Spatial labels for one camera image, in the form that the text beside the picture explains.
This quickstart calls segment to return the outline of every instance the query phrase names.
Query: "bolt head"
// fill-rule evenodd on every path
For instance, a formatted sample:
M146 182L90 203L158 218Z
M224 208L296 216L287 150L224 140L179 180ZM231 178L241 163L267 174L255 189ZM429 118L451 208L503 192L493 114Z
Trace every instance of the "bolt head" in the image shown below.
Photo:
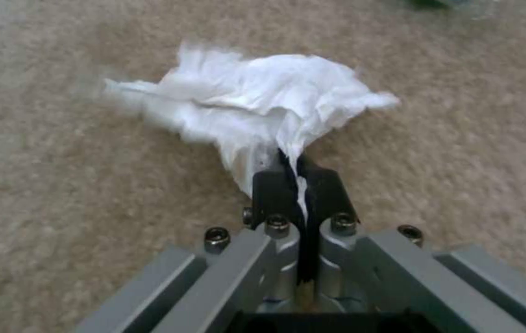
M244 209L242 209L242 223L249 227L249 228L252 228L252 225L253 225L253 209L251 207L244 207Z
M205 231L203 246L207 253L220 254L229 244L229 232L222 227L212 227Z
M265 234L271 238L279 239L290 233L290 220L281 214L269 215L265 220Z
M418 247L423 246L423 232L421 229L412 225L400 225L396 228L403 236L405 236L411 243Z
M348 213L337 213L331 217L331 231L338 236L353 236L357 223Z

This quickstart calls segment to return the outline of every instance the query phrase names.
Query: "floor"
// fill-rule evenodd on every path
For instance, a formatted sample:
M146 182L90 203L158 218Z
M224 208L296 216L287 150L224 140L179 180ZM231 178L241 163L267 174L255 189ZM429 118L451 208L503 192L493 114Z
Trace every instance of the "floor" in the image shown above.
M526 1L0 0L0 332L64 332L168 245L240 226L216 149L130 121L96 82L158 80L180 41L305 53L402 103L309 148L369 230L411 223L526 274Z

